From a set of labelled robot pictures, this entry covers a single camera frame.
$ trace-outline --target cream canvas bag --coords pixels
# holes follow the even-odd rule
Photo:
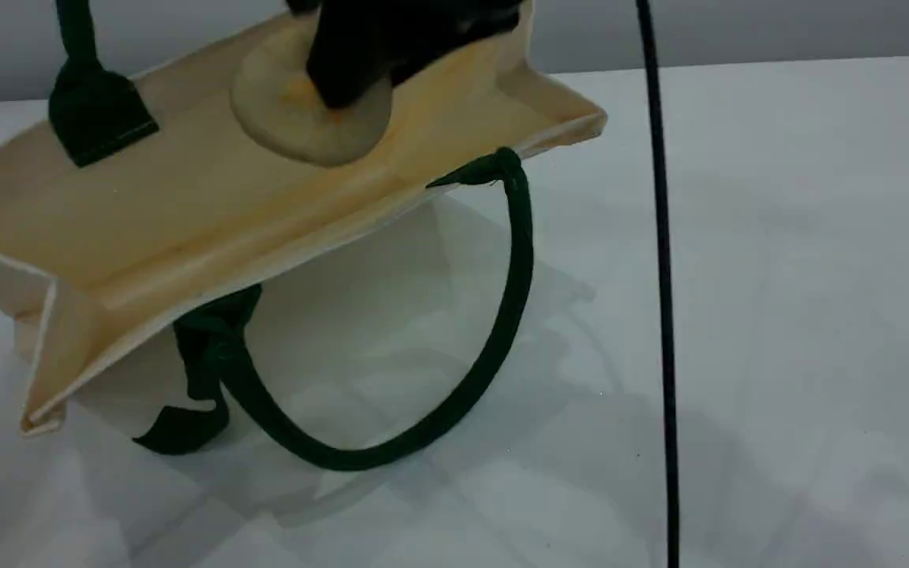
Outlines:
[[[503,180],[519,203],[523,184],[527,209],[516,158],[598,136],[606,116],[529,67],[530,2],[520,15],[512,32],[459,47],[398,85],[383,139],[335,168],[268,151],[231,110],[243,58],[299,29],[303,18],[291,15],[134,79],[158,129],[92,164],[77,166],[47,121],[3,144],[0,309],[30,360],[23,434],[57,428],[73,392],[186,314],[208,306],[218,315],[221,299],[253,309],[256,284],[455,184]],[[459,169],[484,155],[489,162],[475,164],[487,173]],[[516,234],[530,276],[526,220]],[[205,326],[181,330],[217,334]]]

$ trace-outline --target circular disc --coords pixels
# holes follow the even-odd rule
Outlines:
[[[392,85],[385,76],[349,107],[325,107],[305,68],[315,22],[274,33],[248,54],[230,103],[245,132],[268,150],[340,166],[363,158],[381,140],[391,119]]]

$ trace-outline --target white backdrop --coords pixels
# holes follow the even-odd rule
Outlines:
[[[667,65],[909,54],[909,0],[656,0]],[[108,65],[135,73],[282,10],[282,0],[93,2]],[[545,71],[638,67],[629,0],[538,0]],[[43,98],[62,62],[51,0],[0,0],[0,100]]]

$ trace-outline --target white tabletop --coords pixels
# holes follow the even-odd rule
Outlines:
[[[563,79],[609,127],[528,162],[533,297],[464,424],[363,475],[241,413],[158,457],[109,389],[183,380],[164,334],[21,439],[0,316],[0,568],[663,565],[642,73]],[[669,69],[664,90],[686,565],[909,566],[909,58]],[[0,104],[0,141],[43,113]],[[421,416],[489,330],[505,216],[461,189],[271,282],[249,330],[271,389],[337,443]]]

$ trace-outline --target green rope handle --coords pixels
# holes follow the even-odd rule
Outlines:
[[[189,396],[214,400],[216,409],[202,413],[166,407],[149,432],[136,442],[166,455],[200,449],[230,421],[220,383],[277,443],[302,460],[329,470],[363,471],[390,464],[447,434],[479,402],[513,345],[533,276],[533,224],[528,180],[521,159],[510,148],[500,148],[495,154],[475,159],[429,185],[480,185],[495,181],[503,181],[507,196],[511,255],[493,330],[461,383],[418,423],[385,443],[360,450],[333,448],[304,432],[268,393],[245,344],[245,326],[262,294],[259,286],[253,286],[202,306],[174,323],[188,375]]]
[[[69,55],[47,101],[47,118],[66,154],[82,168],[135,144],[159,126],[131,80],[97,58],[89,0],[55,0]]]

